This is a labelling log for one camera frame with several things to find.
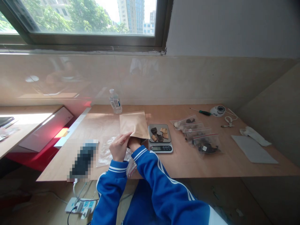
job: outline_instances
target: jacket sleeve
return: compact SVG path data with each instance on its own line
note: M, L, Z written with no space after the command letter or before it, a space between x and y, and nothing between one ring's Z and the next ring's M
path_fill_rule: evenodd
M152 188L152 204L158 217L172 224L226 224L212 207L196 200L182 183L171 179L153 151L141 146L132 158Z
M92 225L116 225L117 210L127 181L127 166L126 161L112 160L108 171L100 175L96 183L99 201L93 214Z

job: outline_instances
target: hand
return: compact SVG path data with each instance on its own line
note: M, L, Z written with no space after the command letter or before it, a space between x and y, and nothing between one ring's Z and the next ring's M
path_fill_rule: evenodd
M130 147L132 152L135 152L141 146L141 139L138 137L130 137L128 146Z
M127 134L121 134L113 143L109 146L109 150L112 154L112 159L117 162L123 162L126 155L126 148L132 132Z

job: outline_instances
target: person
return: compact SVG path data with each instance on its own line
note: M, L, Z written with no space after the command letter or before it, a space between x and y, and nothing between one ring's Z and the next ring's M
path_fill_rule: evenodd
M96 183L99 202L92 225L116 224L119 201L127 181L128 162L124 161L127 146L144 179L138 182L123 225L226 224L211 206L197 200L182 183L170 178L159 157L141 146L139 138L130 135L131 132L120 135L109 147L112 161Z

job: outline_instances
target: tree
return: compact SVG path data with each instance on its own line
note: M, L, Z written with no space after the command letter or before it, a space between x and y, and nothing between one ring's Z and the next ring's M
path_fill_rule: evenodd
M44 7L40 0L23 0L24 6L42 32L63 32L69 33L73 29L71 22L64 19L51 6Z
M72 0L67 9L76 32L128 33L125 24L114 26L106 10L95 0Z
M22 0L25 8L43 33L128 33L124 23L114 26L107 11L95 0L72 0L66 5L71 20L66 20L41 0ZM0 14L0 31L14 30Z
M15 29L8 22L8 20L4 17L4 15L0 12L0 31L4 32L4 33L5 32L11 33L12 30L14 31Z

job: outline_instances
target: gray paper sheet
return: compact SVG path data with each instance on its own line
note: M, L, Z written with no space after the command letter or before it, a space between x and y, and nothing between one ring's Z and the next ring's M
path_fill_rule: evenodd
M278 164L278 162L273 159L272 156L270 156L269 153L252 138L235 135L231 135L231 137L234 139L240 149L245 153L250 162Z

